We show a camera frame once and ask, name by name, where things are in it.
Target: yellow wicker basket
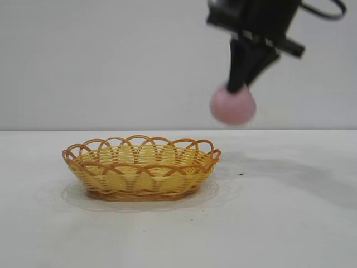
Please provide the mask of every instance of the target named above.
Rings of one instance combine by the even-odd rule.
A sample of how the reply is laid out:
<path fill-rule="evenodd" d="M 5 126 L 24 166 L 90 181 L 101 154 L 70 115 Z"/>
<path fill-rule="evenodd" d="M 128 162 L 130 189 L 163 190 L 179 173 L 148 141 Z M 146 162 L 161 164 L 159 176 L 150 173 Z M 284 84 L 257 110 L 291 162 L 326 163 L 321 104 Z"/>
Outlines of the yellow wicker basket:
<path fill-rule="evenodd" d="M 135 145 L 137 139 L 144 142 Z M 209 147 L 209 152 L 203 152 L 202 147 Z M 183 198 L 198 190 L 220 154 L 208 140 L 170 141 L 142 135 L 89 140 L 62 152 L 88 193 L 109 201 Z"/>

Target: black cable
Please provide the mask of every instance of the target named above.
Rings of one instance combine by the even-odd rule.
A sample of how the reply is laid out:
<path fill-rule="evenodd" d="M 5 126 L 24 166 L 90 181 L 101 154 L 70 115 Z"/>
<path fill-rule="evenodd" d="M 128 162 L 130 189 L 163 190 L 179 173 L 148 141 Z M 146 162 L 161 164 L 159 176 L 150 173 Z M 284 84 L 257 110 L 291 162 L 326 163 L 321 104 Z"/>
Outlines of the black cable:
<path fill-rule="evenodd" d="M 303 9 L 305 9 L 305 10 L 307 10 L 307 11 L 309 11 L 309 12 L 311 12 L 311 13 L 313 13 L 313 14 L 321 17 L 321 18 L 325 18 L 327 20 L 340 20 L 340 19 L 342 19 L 345 16 L 346 12 L 347 12 L 347 7 L 346 7 L 345 3 L 342 2 L 341 0 L 331 0 L 331 1 L 333 1 L 341 9 L 341 13 L 340 14 L 325 13 L 325 12 L 320 11 L 319 9 L 317 9 L 314 6 L 312 6 L 310 4 L 307 4 L 307 3 L 301 3 L 300 6 Z"/>

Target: pink ball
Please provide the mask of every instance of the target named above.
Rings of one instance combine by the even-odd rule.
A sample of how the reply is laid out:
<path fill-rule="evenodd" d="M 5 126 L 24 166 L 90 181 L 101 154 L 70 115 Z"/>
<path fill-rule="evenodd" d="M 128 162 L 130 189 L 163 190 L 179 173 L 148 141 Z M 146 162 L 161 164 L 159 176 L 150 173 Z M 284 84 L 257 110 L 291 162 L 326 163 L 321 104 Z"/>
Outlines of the pink ball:
<path fill-rule="evenodd" d="M 243 125 L 255 115 L 257 105 L 246 85 L 237 93 L 228 92 L 226 86 L 213 95 L 210 109 L 212 115 L 228 125 Z"/>

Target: wicker basket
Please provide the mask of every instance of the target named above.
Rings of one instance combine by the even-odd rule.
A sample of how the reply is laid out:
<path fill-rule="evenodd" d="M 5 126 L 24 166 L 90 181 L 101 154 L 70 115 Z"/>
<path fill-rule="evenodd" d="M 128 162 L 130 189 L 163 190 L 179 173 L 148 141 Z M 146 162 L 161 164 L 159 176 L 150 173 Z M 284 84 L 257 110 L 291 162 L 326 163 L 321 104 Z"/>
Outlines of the wicker basket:
<path fill-rule="evenodd" d="M 144 142 L 134 145 L 138 138 Z M 203 144 L 209 152 L 201 151 Z M 170 141 L 141 135 L 89 140 L 62 152 L 88 193 L 109 201 L 183 198 L 198 190 L 213 172 L 220 154 L 208 140 Z"/>

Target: basket base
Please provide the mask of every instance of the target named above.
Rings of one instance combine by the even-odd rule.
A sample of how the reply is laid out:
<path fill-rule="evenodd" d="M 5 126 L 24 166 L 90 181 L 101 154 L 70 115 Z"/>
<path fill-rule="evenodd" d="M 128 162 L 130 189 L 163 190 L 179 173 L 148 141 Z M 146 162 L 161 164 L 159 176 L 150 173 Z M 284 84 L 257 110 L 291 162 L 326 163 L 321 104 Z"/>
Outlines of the basket base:
<path fill-rule="evenodd" d="M 146 195 L 132 195 L 124 192 L 115 192 L 111 194 L 102 194 L 94 191 L 87 191 L 87 194 L 96 199 L 103 199 L 106 201 L 119 202 L 151 202 L 151 201 L 176 201 L 188 195 L 196 193 L 198 188 L 191 189 L 181 194 L 146 194 Z"/>

